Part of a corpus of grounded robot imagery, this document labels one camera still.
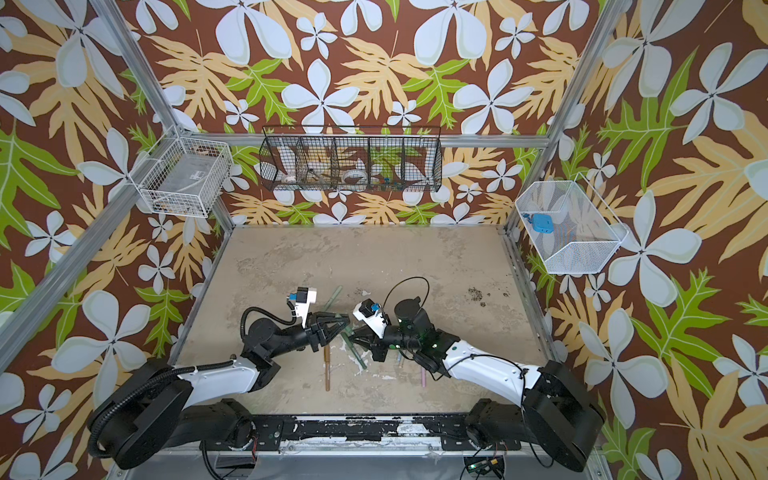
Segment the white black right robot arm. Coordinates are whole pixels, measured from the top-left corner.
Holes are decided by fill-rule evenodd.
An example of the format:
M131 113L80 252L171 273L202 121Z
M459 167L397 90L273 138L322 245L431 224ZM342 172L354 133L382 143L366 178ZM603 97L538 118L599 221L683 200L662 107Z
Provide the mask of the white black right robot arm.
M605 418L597 402L572 371L550 360L543 366L508 360L436 328L420 298L400 301L396 319L371 299L358 303L360 327L353 343L376 362L399 350L435 380L456 379L502 398L479 400L465 418L467 436L477 448L505 443L539 446L555 463L575 472L585 469Z

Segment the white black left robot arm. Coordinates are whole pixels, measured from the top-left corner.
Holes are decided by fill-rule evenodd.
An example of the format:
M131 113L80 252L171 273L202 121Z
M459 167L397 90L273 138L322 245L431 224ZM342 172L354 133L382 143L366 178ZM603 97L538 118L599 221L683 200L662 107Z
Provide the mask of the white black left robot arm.
M128 470L165 448L193 442L250 447L254 417L235 395L265 388L280 370L276 357L305 348L317 352L350 323L333 312L310 313L304 324L287 322L266 310L248 322L253 311L241 316L243 349L231 359L187 367L151 360L132 374L90 415L89 455Z

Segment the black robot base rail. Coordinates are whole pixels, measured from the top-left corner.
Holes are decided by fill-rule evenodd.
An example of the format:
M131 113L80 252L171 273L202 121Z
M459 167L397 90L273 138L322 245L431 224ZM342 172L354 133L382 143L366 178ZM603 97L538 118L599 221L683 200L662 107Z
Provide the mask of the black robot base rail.
M258 415L245 423L245 449L287 452L291 445L342 449L430 447L437 451L469 451L480 446L517 451L521 442L482 434L460 413L416 415Z

